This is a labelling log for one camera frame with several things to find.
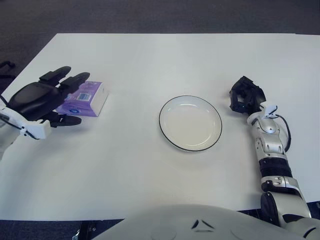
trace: chair leg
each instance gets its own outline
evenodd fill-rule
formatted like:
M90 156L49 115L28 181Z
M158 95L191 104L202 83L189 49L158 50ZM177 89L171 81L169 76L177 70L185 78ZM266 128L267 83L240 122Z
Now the chair leg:
M4 67L5 65L8 65L10 68L14 68L16 66L13 62L4 61L4 62L0 63L0 68Z
M13 75L0 75L0 79L12 79L14 80L16 76Z

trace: white plate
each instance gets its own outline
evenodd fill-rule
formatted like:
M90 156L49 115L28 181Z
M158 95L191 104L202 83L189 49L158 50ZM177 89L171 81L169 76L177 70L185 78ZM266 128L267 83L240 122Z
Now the white plate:
M217 110L196 96L177 96L169 100L160 111L159 124L173 145L193 152L212 147L222 132Z

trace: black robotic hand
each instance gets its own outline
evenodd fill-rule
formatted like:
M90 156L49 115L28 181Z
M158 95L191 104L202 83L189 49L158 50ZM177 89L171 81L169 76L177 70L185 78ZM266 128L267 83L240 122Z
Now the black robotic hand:
M38 82L32 82L14 94L7 107L18 112L28 121L49 120L53 128L80 124L81 118L79 117L58 114L53 111L64 103L68 94L77 91L90 76L90 73L82 72L59 82L70 70L71 67L63 66L55 71L47 72L39 78Z

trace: white table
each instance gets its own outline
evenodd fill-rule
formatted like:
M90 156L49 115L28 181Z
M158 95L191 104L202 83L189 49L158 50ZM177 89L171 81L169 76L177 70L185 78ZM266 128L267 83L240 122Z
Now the white table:
M320 36L295 34L57 34L3 94L71 66L109 90L99 117L19 137L0 162L0 219L126 218L158 205L260 207L259 166L246 116L229 108L243 75L287 119L292 173L320 200ZM222 118L213 147L185 152L162 135L163 104L201 97Z

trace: black joint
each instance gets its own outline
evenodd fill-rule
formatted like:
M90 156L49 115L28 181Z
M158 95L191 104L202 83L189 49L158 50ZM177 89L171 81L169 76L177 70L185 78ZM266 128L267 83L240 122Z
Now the black joint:
M278 210L274 197L270 193L265 192L261 195L260 204L262 219L280 227Z
M285 176L291 177L292 173L288 161L281 157L266 157L259 161L262 177Z

